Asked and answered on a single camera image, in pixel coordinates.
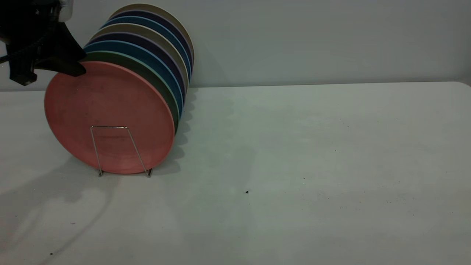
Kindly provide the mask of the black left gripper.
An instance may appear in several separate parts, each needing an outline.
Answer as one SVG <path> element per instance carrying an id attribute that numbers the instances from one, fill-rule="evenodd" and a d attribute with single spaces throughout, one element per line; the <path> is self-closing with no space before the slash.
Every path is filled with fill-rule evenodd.
<path id="1" fill-rule="evenodd" d="M 78 44 L 64 22 L 64 0 L 2 0 L 1 42 L 10 50 L 1 63 L 37 55 L 35 69 L 79 77 L 87 70 L 80 62 L 86 52 Z M 54 42 L 69 58 L 54 50 Z"/>

